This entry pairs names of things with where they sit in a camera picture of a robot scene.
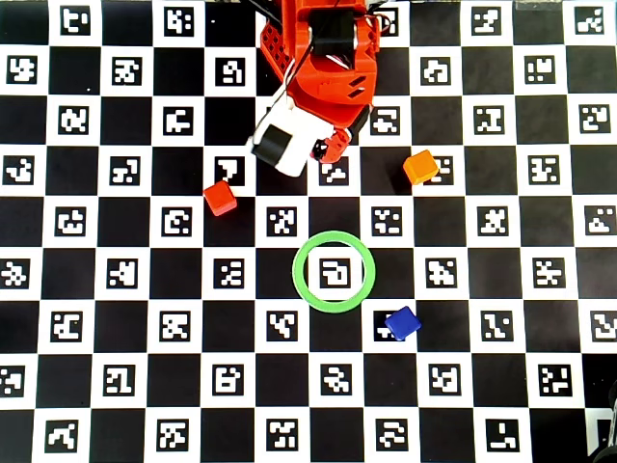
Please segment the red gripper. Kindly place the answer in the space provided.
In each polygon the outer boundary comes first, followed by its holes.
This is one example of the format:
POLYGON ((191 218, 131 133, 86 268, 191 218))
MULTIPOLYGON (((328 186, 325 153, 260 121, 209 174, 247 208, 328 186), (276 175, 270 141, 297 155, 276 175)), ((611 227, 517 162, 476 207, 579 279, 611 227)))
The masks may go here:
POLYGON ((327 139, 317 140, 311 157, 320 163, 336 163, 351 142, 358 135, 373 109, 371 104, 339 104, 317 99, 309 95, 294 96, 295 104, 314 116, 332 124, 334 134, 327 139))

